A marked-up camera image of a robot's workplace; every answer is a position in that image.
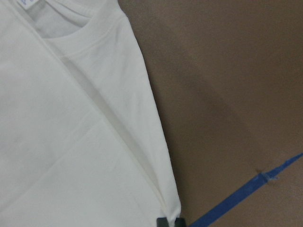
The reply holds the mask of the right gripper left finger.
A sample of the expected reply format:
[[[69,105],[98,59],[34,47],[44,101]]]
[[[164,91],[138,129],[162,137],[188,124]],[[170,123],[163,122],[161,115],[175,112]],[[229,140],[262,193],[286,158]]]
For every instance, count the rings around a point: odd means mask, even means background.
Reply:
[[[162,215],[156,219],[156,227],[169,227],[169,222],[166,215]]]

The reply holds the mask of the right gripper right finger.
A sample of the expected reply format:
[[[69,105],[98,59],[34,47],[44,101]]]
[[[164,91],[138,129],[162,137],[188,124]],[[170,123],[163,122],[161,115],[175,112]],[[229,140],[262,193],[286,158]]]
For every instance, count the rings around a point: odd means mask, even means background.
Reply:
[[[174,227],[187,227],[185,219],[180,214],[174,220]]]

